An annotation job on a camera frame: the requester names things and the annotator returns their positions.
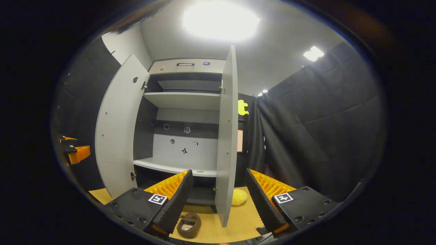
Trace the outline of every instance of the white wall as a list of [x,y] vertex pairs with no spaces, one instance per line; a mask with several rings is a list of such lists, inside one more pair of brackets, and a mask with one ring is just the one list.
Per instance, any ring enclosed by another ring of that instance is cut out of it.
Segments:
[[135,54],[141,64],[148,70],[151,59],[145,48],[139,25],[135,25],[122,34],[106,33],[103,42],[112,56],[122,65],[131,54]]

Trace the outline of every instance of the drawer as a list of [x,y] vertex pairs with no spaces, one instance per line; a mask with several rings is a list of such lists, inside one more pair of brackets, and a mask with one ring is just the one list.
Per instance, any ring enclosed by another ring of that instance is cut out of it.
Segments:
[[226,60],[220,59],[172,59],[155,61],[151,66],[149,73],[166,74],[166,73],[217,73],[221,74]]

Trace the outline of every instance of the ceiling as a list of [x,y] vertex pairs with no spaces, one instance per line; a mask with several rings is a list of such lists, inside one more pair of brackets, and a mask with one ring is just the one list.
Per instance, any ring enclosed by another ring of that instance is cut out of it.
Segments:
[[257,95],[310,63],[303,53],[316,45],[326,52],[343,38],[325,24],[286,3],[274,0],[234,0],[260,18],[256,33],[242,41],[200,38],[182,26],[184,11],[199,0],[173,0],[140,24],[151,60],[168,58],[226,59],[235,45],[238,90]]

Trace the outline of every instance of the cabinet handle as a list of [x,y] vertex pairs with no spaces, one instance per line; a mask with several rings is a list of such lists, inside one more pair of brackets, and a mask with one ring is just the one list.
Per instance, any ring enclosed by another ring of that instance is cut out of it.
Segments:
[[179,65],[181,65],[181,64],[185,64],[185,65],[195,65],[195,64],[192,63],[192,62],[183,62],[183,63],[177,63],[176,66],[179,66]]

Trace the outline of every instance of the yellow plush ball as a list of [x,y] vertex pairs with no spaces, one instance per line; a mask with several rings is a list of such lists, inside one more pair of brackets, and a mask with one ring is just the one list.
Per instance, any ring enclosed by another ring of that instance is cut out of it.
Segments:
[[240,189],[233,190],[232,205],[241,205],[247,200],[247,193]]

